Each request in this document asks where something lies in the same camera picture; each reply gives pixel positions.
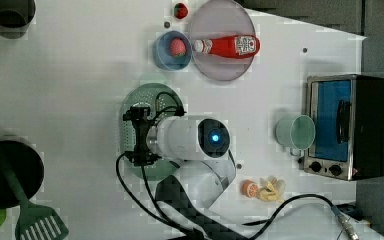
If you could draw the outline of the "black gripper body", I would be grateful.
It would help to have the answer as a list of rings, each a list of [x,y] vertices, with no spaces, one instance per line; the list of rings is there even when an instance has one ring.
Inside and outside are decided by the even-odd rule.
[[[132,123],[135,133],[135,145],[132,151],[126,151],[125,156],[134,166],[153,165],[159,156],[151,152],[147,145],[149,130],[154,126],[155,120],[149,119],[150,107],[132,106],[123,115],[125,122]]]

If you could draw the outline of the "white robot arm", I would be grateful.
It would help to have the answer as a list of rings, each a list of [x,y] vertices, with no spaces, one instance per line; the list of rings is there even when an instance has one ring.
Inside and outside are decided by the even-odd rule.
[[[187,115],[181,107],[152,111],[132,106],[122,120],[132,124],[135,145],[124,156],[145,168],[162,159],[177,165],[151,196],[162,222],[188,240],[245,240],[243,227],[210,207],[236,177],[231,135],[221,121]]]

